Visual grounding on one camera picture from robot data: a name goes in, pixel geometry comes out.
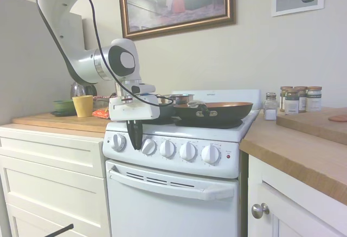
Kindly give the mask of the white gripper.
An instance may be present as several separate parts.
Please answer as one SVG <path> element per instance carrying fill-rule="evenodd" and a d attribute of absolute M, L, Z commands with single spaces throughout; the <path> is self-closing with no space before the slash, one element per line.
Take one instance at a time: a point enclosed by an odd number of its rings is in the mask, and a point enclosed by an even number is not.
<path fill-rule="evenodd" d="M 126 121 L 128 135 L 135 150 L 142 148 L 142 120 L 156 119 L 160 115 L 158 106 L 148 105 L 137 99 L 124 104 L 120 97 L 109 98 L 108 110 L 111 121 Z"/>

